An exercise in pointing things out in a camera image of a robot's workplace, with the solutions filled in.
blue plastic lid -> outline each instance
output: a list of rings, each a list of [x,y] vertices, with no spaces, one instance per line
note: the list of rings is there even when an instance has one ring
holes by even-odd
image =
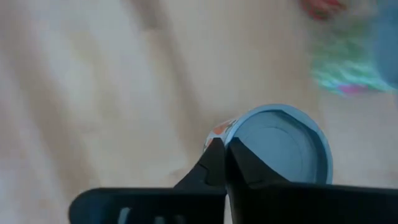
[[[305,113],[265,105],[245,114],[228,134],[240,140],[289,181],[330,184],[332,158],[326,137]]]

